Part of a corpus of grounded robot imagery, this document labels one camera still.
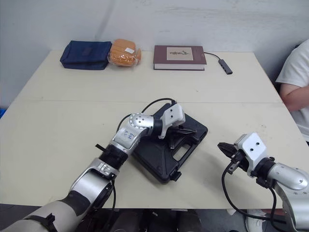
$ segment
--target label sticker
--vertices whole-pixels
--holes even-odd
[[[128,52],[128,53],[133,54],[135,51],[134,51],[133,49],[127,47],[127,48],[125,49],[125,52]]]

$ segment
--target black wrist strap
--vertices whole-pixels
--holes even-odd
[[[47,217],[40,217],[36,215],[30,215],[27,218],[24,218],[25,220],[34,220],[42,224],[49,232],[57,232],[57,229],[55,228],[53,221],[55,220],[55,216],[50,214]]]

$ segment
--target white t-shirt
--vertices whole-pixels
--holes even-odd
[[[291,52],[276,82],[299,87],[309,85],[309,40]],[[309,106],[292,111],[291,115],[305,140],[309,142]]]

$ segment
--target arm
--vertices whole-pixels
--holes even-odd
[[[290,112],[300,110],[309,105],[309,86],[281,84],[280,97]]]

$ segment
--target navy blue pouch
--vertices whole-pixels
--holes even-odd
[[[108,64],[111,42],[71,41],[60,58],[67,69],[103,70]]]

